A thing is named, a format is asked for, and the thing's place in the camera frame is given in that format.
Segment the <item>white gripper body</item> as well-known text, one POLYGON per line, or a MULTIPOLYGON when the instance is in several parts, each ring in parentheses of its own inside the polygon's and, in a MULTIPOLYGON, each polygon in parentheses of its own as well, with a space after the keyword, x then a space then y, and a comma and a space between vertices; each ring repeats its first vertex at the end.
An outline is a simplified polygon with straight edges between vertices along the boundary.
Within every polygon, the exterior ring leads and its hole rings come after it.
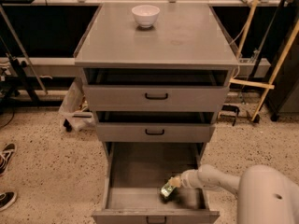
POLYGON ((200 189, 202 187, 202 182, 198 177, 198 171, 187 170, 180 175, 181 185, 186 189, 200 189))

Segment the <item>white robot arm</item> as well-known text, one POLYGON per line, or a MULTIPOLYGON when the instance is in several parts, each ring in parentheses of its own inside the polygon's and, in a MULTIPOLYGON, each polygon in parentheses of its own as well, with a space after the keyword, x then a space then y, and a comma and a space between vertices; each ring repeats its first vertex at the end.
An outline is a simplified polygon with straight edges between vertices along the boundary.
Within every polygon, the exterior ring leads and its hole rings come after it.
POLYGON ((237 224, 299 224, 299 186, 270 166, 253 165, 237 176, 203 164, 169 182, 176 188, 222 188, 234 194, 237 224))

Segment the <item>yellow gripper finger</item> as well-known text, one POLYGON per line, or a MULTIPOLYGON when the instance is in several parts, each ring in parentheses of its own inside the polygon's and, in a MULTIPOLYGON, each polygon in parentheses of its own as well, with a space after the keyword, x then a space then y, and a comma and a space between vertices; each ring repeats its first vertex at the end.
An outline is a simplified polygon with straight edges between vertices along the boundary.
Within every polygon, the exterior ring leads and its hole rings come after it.
POLYGON ((181 187, 181 179, 180 176, 173 176, 169 179, 169 184, 173 187, 180 188, 181 187))

